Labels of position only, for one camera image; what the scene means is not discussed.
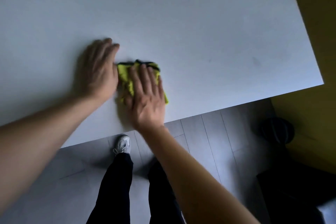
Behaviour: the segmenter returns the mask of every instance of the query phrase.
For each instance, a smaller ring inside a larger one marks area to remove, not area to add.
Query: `white tabletop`
[[[323,83],[296,0],[0,0],[0,124],[71,88],[76,59],[111,37],[117,62],[157,62],[166,121]],[[64,146],[130,130],[107,101]]]

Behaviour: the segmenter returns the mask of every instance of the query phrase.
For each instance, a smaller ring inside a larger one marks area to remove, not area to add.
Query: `laminate flooring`
[[[271,101],[264,99],[165,125],[261,223],[270,223],[256,175],[272,165],[275,152],[258,135],[257,128],[262,120],[274,115]],[[131,223],[149,223],[149,182],[145,173],[153,153],[138,132],[126,134],[131,138],[134,162]],[[112,162],[111,149],[117,136],[60,149],[29,191],[0,217],[0,223],[86,223]]]

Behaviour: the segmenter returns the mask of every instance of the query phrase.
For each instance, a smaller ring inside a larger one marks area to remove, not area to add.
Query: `black pants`
[[[130,223],[129,189],[133,162],[127,153],[116,155],[101,181],[98,199],[87,223]],[[150,224],[184,223],[167,176],[159,162],[148,173]]]

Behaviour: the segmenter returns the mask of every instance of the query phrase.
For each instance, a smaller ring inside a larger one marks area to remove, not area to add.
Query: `shoe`
[[[119,153],[128,153],[129,154],[131,152],[131,145],[130,145],[130,138],[129,138],[129,136],[121,135],[118,138],[118,144],[113,149],[113,152],[115,154],[119,154]]]

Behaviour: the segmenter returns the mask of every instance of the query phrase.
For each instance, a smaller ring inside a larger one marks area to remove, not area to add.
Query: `yellow cleaning cloth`
[[[128,92],[132,96],[134,96],[133,81],[128,75],[128,69],[131,66],[135,65],[136,70],[139,71],[139,66],[141,64],[146,64],[147,67],[150,66],[150,67],[153,68],[153,72],[154,72],[154,75],[155,75],[155,78],[156,78],[156,83],[158,83],[158,81],[159,81],[158,78],[159,78],[159,75],[160,75],[160,68],[154,62],[141,62],[140,60],[137,59],[134,63],[132,63],[132,62],[127,62],[127,63],[121,62],[117,65],[121,85],[122,85],[123,89],[128,90]],[[165,94],[165,102],[166,102],[166,104],[168,103],[168,99],[166,97],[166,94]]]

